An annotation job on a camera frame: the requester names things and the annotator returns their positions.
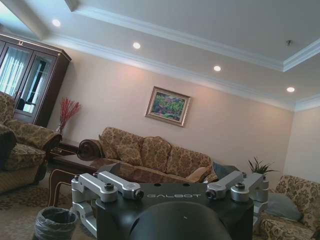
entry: glass cabinet door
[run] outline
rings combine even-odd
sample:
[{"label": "glass cabinet door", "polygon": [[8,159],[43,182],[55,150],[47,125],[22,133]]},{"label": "glass cabinet door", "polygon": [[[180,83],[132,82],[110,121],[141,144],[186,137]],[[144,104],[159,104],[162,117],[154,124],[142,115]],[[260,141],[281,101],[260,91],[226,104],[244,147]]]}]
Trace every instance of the glass cabinet door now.
[{"label": "glass cabinet door", "polygon": [[7,43],[0,58],[0,91],[16,97],[32,50]]},{"label": "glass cabinet door", "polygon": [[5,42],[4,41],[0,41],[0,54],[2,53],[2,50],[4,49],[5,47]]},{"label": "glass cabinet door", "polygon": [[34,52],[31,65],[17,96],[16,109],[27,115],[33,115],[41,104],[46,90],[55,57],[41,52]]}]

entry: screw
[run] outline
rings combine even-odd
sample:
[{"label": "screw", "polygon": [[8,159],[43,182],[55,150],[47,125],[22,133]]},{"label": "screw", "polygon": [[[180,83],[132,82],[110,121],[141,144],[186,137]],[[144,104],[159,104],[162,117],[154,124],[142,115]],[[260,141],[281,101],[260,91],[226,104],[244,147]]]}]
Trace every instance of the screw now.
[{"label": "screw", "polygon": [[205,195],[208,197],[208,199],[214,199],[216,197],[216,193],[214,191],[206,191]]},{"label": "screw", "polygon": [[114,189],[114,185],[112,184],[112,183],[106,183],[105,185],[104,185],[104,188],[107,190],[107,191],[111,191],[111,190],[113,190]]},{"label": "screw", "polygon": [[245,189],[245,185],[242,183],[242,182],[238,182],[236,185],[235,185],[235,187],[237,188],[237,189]]},{"label": "screw", "polygon": [[134,191],[134,193],[133,193],[134,198],[137,200],[142,199],[144,197],[144,195],[145,195],[145,193],[139,189]]}]

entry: gold frame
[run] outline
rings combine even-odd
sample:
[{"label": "gold frame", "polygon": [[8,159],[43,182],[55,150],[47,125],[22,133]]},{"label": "gold frame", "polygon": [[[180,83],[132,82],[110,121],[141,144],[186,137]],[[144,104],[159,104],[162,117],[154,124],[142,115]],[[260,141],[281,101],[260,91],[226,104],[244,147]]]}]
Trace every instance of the gold frame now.
[{"label": "gold frame", "polygon": [[[181,117],[180,117],[179,121],[178,120],[173,120],[173,119],[168,119],[166,117],[159,116],[159,115],[153,114],[151,112],[151,110],[153,108],[153,105],[155,103],[155,98],[156,98],[157,93],[163,93],[163,94],[170,95],[170,96],[173,96],[173,97],[176,97],[176,98],[184,100],[184,106],[183,106],[182,114],[181,114]],[[150,98],[148,107],[146,109],[145,116],[148,117],[148,118],[160,120],[160,121],[168,123],[168,124],[173,124],[173,125],[177,125],[179,127],[183,127],[185,125],[185,123],[186,123],[186,116],[187,116],[188,109],[190,107],[190,102],[191,102],[191,97],[190,96],[187,96],[187,95],[184,95],[184,94],[181,94],[181,93],[178,93],[178,92],[174,92],[174,91],[170,91],[170,90],[166,90],[166,89],[154,86],[153,90],[152,90],[152,94],[151,94],[151,98]]]}]

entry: green plant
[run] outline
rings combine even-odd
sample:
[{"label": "green plant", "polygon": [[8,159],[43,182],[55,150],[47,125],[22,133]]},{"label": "green plant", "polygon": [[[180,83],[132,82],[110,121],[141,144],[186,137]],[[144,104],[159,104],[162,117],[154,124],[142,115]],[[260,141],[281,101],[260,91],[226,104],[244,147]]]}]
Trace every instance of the green plant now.
[{"label": "green plant", "polygon": [[250,160],[249,161],[249,165],[250,165],[250,169],[253,173],[257,173],[257,174],[266,174],[268,172],[278,172],[277,170],[272,170],[269,169],[269,167],[273,164],[273,163],[268,163],[268,164],[261,164],[263,161],[258,161],[258,158],[256,156],[253,157],[254,159],[254,163],[252,163]]}]

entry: red dried branches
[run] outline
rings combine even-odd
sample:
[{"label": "red dried branches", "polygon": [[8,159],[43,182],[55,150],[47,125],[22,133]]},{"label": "red dried branches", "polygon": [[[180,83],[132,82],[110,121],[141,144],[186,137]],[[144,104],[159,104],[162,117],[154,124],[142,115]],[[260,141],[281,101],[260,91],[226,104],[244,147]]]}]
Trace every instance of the red dried branches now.
[{"label": "red dried branches", "polygon": [[73,100],[63,97],[61,100],[61,112],[60,112],[60,126],[58,132],[62,134],[62,131],[67,123],[67,121],[79,112],[81,104]]}]

